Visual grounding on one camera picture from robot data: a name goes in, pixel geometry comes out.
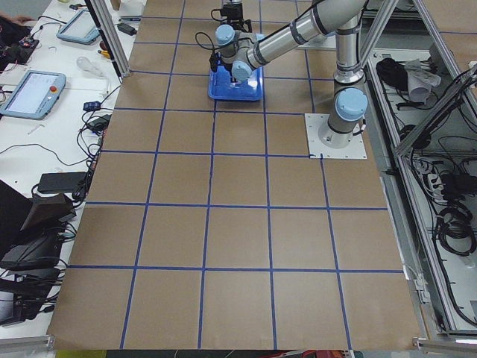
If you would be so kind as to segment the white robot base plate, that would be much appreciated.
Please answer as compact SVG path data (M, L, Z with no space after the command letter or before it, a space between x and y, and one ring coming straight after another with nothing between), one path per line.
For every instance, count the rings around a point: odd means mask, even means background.
M366 160L367 153L356 124L349 134L337 134L328 126L326 113L305 113L309 157L312 159Z

